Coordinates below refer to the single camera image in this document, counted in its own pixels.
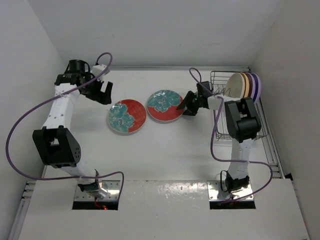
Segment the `cream plate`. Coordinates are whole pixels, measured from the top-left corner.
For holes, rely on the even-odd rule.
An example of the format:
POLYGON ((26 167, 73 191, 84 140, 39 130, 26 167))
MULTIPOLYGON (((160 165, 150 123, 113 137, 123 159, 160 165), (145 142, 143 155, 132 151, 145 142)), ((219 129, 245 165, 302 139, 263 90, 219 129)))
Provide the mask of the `cream plate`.
POLYGON ((228 79, 224 95, 231 98, 242 98, 245 92, 245 79, 237 72, 228 79))

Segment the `floral red plate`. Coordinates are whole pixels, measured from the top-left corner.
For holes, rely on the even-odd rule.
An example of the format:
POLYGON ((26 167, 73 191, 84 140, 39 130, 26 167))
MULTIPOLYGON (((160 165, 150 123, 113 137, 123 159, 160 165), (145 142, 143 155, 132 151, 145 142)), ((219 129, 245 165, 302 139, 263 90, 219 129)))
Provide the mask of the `floral red plate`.
POLYGON ((147 111, 139 101, 123 99, 111 106, 106 120, 113 131, 132 134, 144 126, 146 119, 147 111))
POLYGON ((163 89, 154 92, 146 102, 149 115, 160 122, 171 122, 178 119, 184 109, 178 109, 183 98, 173 90, 163 89))

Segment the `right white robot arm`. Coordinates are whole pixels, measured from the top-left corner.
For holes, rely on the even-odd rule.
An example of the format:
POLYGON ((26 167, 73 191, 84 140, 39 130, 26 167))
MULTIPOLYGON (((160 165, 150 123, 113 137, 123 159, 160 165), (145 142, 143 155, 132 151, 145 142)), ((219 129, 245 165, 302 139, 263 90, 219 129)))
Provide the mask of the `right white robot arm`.
POLYGON ((250 177, 248 172, 250 150, 261 120, 251 97, 234 98, 210 92, 210 83, 197 83, 197 92, 188 91, 176 108, 183 114, 195 116, 199 108, 224 112, 227 131, 232 139, 231 161, 226 171, 224 185, 220 189, 231 194, 246 188, 250 177))

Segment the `yellow plate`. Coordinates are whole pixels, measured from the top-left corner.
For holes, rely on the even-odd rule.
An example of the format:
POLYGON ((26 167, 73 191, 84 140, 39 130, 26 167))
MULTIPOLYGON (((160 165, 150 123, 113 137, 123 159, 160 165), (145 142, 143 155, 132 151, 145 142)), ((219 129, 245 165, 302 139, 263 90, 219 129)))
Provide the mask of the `yellow plate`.
POLYGON ((249 96, 249 91, 250 91, 250 82, 248 77, 246 76, 245 73, 241 72, 240 73, 242 75, 242 77, 244 78, 244 82, 245 82, 245 89, 244 89, 244 94, 243 94, 243 98, 246 98, 249 96))

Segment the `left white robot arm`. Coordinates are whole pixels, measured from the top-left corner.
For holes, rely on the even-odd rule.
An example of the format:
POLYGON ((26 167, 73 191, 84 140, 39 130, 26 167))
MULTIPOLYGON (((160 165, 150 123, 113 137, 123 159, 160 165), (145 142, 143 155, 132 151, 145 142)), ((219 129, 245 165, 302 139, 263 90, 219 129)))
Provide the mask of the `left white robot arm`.
POLYGON ((54 83, 56 99, 41 129, 34 130, 32 139, 46 166, 60 169, 78 177, 77 185, 83 193, 102 200, 107 188, 97 179, 98 171, 81 159, 81 146, 70 131, 72 113, 80 95, 102 105, 111 104, 113 83, 105 82, 109 72, 106 65, 89 67, 83 60, 70 60, 67 69, 54 83))

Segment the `purple plate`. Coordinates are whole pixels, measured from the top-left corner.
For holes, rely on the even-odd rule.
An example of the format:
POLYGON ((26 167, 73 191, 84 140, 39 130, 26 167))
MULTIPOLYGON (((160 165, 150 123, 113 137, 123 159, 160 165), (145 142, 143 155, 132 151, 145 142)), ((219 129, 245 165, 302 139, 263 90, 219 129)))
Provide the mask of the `purple plate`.
POLYGON ((254 73, 249 73, 248 78, 251 79, 251 98, 254 103, 256 103, 259 91, 258 78, 254 73))
POLYGON ((254 103, 256 104, 261 96, 261 92, 262 92, 262 82, 260 77, 256 74, 256 73, 251 73, 251 75, 253 76, 254 80, 255 80, 255 94, 254 94, 254 103))

